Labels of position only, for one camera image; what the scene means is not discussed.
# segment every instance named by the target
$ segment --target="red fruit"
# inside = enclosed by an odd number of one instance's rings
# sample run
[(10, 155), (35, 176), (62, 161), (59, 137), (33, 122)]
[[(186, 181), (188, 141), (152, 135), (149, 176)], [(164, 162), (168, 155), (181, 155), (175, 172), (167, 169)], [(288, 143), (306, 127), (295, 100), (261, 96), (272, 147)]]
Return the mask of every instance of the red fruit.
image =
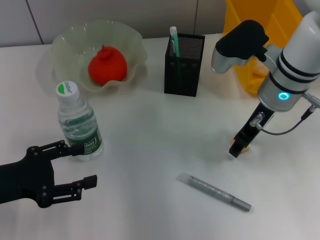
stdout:
[(127, 63), (117, 49), (102, 45), (89, 63), (88, 73), (92, 81), (103, 86), (111, 80), (122, 81), (127, 75)]

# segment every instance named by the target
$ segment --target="glowing blue ring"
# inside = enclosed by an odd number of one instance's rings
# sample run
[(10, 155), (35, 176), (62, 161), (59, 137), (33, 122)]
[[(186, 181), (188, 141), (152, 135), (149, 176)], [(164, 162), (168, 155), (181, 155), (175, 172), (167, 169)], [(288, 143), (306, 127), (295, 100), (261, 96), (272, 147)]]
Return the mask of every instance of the glowing blue ring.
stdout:
[(280, 92), (279, 95), (278, 95), (278, 98), (280, 100), (285, 101), (285, 100), (288, 100), (290, 98), (290, 94), (287, 93), (287, 92)]

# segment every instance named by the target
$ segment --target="yellow box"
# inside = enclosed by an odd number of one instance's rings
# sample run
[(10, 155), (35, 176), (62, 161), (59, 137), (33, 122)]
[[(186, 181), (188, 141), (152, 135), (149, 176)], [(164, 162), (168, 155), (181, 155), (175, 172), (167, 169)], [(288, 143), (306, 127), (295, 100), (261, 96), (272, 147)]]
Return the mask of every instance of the yellow box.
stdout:
[[(269, 37), (267, 45), (284, 48), (302, 20), (292, 0), (225, 0), (226, 13), (223, 35), (229, 33), (244, 20), (259, 22)], [(268, 74), (268, 69), (256, 58), (246, 66), (234, 66), (244, 90), (257, 95)]]

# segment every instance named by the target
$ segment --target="bottle cap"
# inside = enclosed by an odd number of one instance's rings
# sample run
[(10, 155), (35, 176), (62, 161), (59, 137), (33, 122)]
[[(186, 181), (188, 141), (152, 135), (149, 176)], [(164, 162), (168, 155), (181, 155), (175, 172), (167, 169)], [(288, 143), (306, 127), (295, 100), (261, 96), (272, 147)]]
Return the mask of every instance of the bottle cap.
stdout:
[(73, 81), (63, 81), (55, 89), (59, 101), (72, 103), (78, 100), (80, 93)]

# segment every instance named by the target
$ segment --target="white wall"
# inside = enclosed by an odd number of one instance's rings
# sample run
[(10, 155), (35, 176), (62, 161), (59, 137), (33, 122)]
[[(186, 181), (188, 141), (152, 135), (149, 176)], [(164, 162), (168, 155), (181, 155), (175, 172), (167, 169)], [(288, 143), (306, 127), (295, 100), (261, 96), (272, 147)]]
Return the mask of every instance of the white wall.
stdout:
[(95, 19), (122, 22), (144, 38), (167, 37), (175, 25), (192, 34), (197, 0), (28, 0), (44, 43), (67, 27)]
[[(167, 37), (169, 27), (182, 33), (221, 33), (225, 0), (1, 0), (0, 47), (45, 44), (73, 24), (94, 19), (125, 23), (144, 38)], [(310, 10), (293, 0), (302, 15)]]
[(41, 44), (24, 0), (1, 0), (0, 47)]

